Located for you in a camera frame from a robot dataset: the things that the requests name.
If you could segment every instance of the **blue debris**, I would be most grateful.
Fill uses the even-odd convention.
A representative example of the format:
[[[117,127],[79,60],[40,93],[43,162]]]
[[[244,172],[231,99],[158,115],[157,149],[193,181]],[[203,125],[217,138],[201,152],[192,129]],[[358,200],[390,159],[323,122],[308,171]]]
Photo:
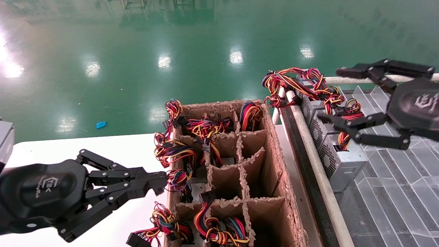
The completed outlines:
[[[105,126],[107,126],[107,122],[106,121],[102,121],[102,122],[99,122],[99,123],[96,124],[96,128],[97,129],[103,128]]]

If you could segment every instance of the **bundled wire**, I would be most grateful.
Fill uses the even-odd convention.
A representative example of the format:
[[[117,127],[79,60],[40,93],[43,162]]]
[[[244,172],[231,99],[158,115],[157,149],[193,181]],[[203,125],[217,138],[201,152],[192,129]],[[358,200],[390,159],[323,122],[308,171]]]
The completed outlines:
[[[164,168],[168,168],[171,162],[183,159],[186,170],[178,169],[168,171],[169,191],[181,192],[184,202],[192,202],[192,188],[189,179],[197,169],[197,153],[195,149],[173,139],[166,139],[162,133],[154,133],[154,154]]]
[[[332,115],[332,110],[340,106],[345,97],[340,93],[338,87],[327,87],[323,90],[315,90],[318,97],[324,100],[325,111],[327,115]]]
[[[294,73],[296,78],[291,78],[287,74]],[[303,85],[303,82],[309,82],[313,88]],[[323,74],[317,68],[311,68],[307,71],[299,68],[289,68],[280,71],[268,73],[262,80],[262,86],[268,88],[270,96],[265,98],[264,102],[270,101],[269,106],[286,107],[296,105],[298,100],[283,105],[282,98],[278,95],[280,87],[285,90],[296,90],[311,100],[323,100],[326,113],[332,114],[332,109],[344,102],[344,97],[340,94],[338,88],[328,87]]]
[[[224,224],[229,231],[221,231],[220,222],[217,218],[206,218],[206,212],[212,205],[212,202],[204,202],[200,212],[194,217],[195,228],[200,232],[205,242],[213,242],[223,246],[233,245],[243,247],[249,240],[245,236],[243,224],[237,218],[226,219]]]
[[[239,122],[241,131],[255,131],[261,121],[262,108],[252,101],[245,102],[241,107]]]
[[[169,139],[171,137],[173,127],[178,124],[179,118],[183,114],[183,105],[179,100],[172,98],[168,102],[166,102],[165,108],[169,114],[169,120],[163,122],[163,125],[166,129],[164,136],[166,137],[166,139]]]
[[[195,136],[203,145],[203,148],[208,149],[216,162],[216,166],[223,166],[223,162],[220,157],[220,152],[213,144],[216,134],[229,132],[232,127],[232,121],[228,118],[216,121],[207,116],[203,116],[202,120],[188,119],[186,128]]]
[[[270,71],[268,74],[265,75],[264,79],[262,80],[262,86],[267,88],[270,92],[270,96],[267,96],[264,100],[264,103],[268,102],[268,106],[284,108],[287,106],[298,104],[298,98],[294,98],[291,102],[284,104],[282,102],[284,99],[279,96],[279,90],[281,87],[283,87],[284,89],[296,89],[300,92],[306,92],[306,95],[315,95],[312,90],[300,84],[299,81],[287,76],[287,73],[302,75],[304,71],[299,68],[283,69],[277,72]]]
[[[364,114],[361,112],[360,103],[358,103],[354,98],[349,99],[344,108],[344,112],[339,113],[340,117],[344,120],[353,121],[355,119],[364,117]],[[338,135],[338,145],[340,146],[341,150],[348,150],[350,139],[351,137],[347,133],[340,132]]]
[[[166,236],[173,232],[179,233],[182,244],[192,244],[194,242],[194,234],[190,226],[185,222],[176,221],[175,216],[163,204],[155,202],[154,211],[152,212],[150,220],[154,224],[153,228],[134,232],[134,234],[149,244],[155,240],[157,246],[161,247],[162,245],[158,239],[161,232]]]
[[[182,193],[182,202],[191,203],[193,201],[192,188],[189,179],[192,177],[192,170],[184,171],[183,169],[168,171],[168,185],[170,192]]]
[[[181,159],[187,159],[193,171],[197,168],[197,153],[192,147],[174,139],[167,139],[164,134],[159,132],[154,133],[154,144],[155,157],[164,168],[168,168],[171,162]]]

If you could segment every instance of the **ventilation grille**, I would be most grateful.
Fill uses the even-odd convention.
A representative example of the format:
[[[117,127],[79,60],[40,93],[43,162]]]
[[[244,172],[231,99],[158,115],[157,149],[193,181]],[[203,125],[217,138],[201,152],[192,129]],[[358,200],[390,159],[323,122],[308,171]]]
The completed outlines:
[[[302,101],[301,108],[302,108],[303,117],[305,118],[305,121],[308,124],[309,121],[311,120],[311,109],[309,108],[308,102]]]
[[[316,145],[316,148],[318,149],[323,142],[323,131],[320,128],[320,124],[317,119],[313,118],[313,121],[311,122],[311,125],[309,126],[309,132],[313,136],[314,144]]]
[[[326,176],[331,178],[335,173],[335,159],[332,153],[329,151],[327,144],[324,144],[319,152],[320,160],[322,161],[323,168],[325,169]]]

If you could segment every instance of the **logo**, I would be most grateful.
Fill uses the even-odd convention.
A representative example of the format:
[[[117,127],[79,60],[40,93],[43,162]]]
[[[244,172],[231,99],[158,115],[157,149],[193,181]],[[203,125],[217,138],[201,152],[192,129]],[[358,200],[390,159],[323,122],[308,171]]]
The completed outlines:
[[[38,198],[41,194],[41,190],[44,190],[45,193],[52,192],[51,188],[55,188],[58,185],[58,178],[50,177],[46,178],[46,175],[43,175],[38,181],[38,185],[36,186],[35,198]]]
[[[428,113],[433,113],[438,103],[438,99],[439,93],[435,94],[434,96],[430,96],[430,94],[423,94],[422,96],[416,98],[414,105],[420,109],[430,107]]]

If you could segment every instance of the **white pipe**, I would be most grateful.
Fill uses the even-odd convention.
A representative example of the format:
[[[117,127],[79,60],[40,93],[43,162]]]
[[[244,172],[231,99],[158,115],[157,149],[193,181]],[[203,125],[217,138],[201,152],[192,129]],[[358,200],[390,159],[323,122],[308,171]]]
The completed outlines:
[[[281,87],[279,89],[278,95],[280,97],[285,97],[285,89],[284,89],[284,87]],[[280,114],[281,113],[280,113],[279,109],[278,108],[274,108],[273,117],[271,119],[273,121],[273,125],[277,124],[277,121],[279,120]]]
[[[400,76],[400,75],[388,75],[388,78],[392,79],[395,82],[407,82],[409,80],[413,80],[411,77]],[[325,77],[327,84],[359,84],[359,83],[373,83],[370,79],[353,79],[348,77]],[[434,73],[432,79],[433,81],[439,81],[439,73]]]
[[[287,92],[288,101],[292,100],[295,96],[293,91]],[[335,235],[337,236],[340,247],[354,247],[352,238],[350,236],[348,227],[343,218],[340,207],[332,192],[331,184],[323,169],[323,164],[320,161],[319,154],[317,153],[314,141],[309,133],[308,126],[303,118],[302,111],[298,105],[291,106],[294,119],[296,120],[297,127],[299,128],[300,136],[302,137],[303,144],[305,145],[306,153],[308,154],[311,167],[313,168],[314,175],[316,176],[317,184],[319,185],[320,192],[322,194],[323,201],[326,209],[328,210],[329,218],[331,219],[332,226],[334,227]]]

